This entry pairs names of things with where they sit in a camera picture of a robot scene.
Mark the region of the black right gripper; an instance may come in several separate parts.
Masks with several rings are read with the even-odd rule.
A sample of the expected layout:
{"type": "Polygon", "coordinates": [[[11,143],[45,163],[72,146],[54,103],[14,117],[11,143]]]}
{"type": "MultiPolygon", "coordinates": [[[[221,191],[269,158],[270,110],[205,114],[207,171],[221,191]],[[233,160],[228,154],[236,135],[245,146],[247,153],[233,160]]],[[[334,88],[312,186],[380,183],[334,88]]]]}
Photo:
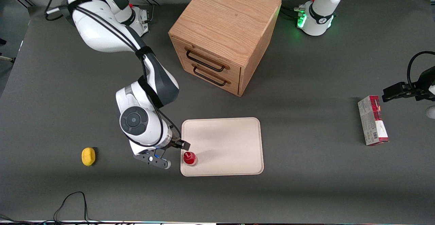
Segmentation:
{"type": "Polygon", "coordinates": [[[168,147],[189,151],[191,144],[186,142],[185,140],[181,140],[180,137],[172,137],[170,142],[168,143],[168,147]]]}

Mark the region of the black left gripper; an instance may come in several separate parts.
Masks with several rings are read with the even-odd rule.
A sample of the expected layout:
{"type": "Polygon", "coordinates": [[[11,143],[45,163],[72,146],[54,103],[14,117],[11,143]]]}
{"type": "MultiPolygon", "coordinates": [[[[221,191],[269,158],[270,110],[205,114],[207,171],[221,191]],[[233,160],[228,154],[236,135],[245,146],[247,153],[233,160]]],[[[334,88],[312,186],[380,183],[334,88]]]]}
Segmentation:
{"type": "Polygon", "coordinates": [[[411,89],[411,85],[405,82],[398,82],[383,89],[382,101],[384,103],[400,98],[414,98],[416,101],[435,101],[434,95],[435,67],[425,70],[416,82],[417,94],[411,89]]]}

